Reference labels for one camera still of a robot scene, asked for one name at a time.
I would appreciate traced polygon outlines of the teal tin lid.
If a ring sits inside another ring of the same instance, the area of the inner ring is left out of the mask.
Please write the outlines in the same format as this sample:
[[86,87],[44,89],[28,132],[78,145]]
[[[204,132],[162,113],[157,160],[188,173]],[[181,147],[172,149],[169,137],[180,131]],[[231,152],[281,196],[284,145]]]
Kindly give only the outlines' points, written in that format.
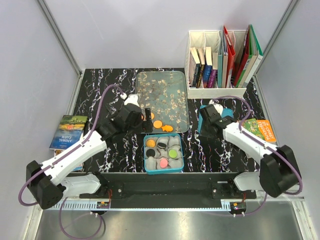
[[[201,109],[206,107],[206,106],[207,105],[201,106],[200,110],[199,110],[198,129],[197,130],[198,130],[198,133],[199,133],[200,136],[202,136],[201,135],[201,125],[202,125],[202,120],[203,120],[202,117],[201,117]],[[230,116],[230,117],[233,118],[233,112],[228,108],[223,108],[223,113],[222,113],[221,117],[226,117],[226,116]],[[204,136],[204,137],[206,137],[206,138],[223,138],[222,136]]]

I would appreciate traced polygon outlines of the green round cookie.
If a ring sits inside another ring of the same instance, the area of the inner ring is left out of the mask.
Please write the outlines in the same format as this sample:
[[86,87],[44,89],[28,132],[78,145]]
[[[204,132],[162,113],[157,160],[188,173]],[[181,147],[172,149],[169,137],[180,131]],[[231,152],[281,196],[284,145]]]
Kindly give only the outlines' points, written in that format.
[[176,151],[175,149],[170,149],[170,150],[168,151],[168,156],[169,156],[171,159],[175,159],[175,158],[177,158],[178,153],[177,153],[177,151]]

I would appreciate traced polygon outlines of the pink round cookie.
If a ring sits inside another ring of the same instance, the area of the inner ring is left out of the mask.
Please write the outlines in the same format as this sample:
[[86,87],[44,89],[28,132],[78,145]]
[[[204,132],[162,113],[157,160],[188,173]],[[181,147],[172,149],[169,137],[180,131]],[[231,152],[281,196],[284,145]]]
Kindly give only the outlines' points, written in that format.
[[161,158],[159,162],[159,166],[162,169],[165,169],[168,166],[168,160],[166,158]]

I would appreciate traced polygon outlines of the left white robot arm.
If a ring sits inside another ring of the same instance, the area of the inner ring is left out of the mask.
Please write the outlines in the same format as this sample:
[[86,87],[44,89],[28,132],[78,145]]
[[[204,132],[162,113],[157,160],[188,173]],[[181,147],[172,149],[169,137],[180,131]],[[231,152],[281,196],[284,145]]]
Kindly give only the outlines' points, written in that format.
[[26,167],[26,186],[43,210],[53,207],[63,198],[81,194],[103,198],[108,193],[108,181],[101,174],[69,174],[76,166],[104,151],[116,140],[131,133],[150,132],[152,129],[149,108],[142,110],[132,103],[124,105],[61,154],[41,164],[35,160],[30,162]]

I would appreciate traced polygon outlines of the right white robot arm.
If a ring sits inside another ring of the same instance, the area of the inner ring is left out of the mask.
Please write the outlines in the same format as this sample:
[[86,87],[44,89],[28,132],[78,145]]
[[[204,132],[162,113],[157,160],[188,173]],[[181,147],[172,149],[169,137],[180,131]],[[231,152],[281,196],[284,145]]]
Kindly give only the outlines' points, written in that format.
[[230,197],[236,199],[245,191],[253,190],[264,191],[267,195],[277,198],[281,194],[289,194],[288,190],[296,184],[299,185],[297,192],[302,191],[302,177],[290,147],[279,147],[262,140],[243,128],[232,117],[222,117],[213,104],[201,108],[199,114],[202,117],[202,133],[235,145],[259,165],[259,171],[240,173],[227,185]]

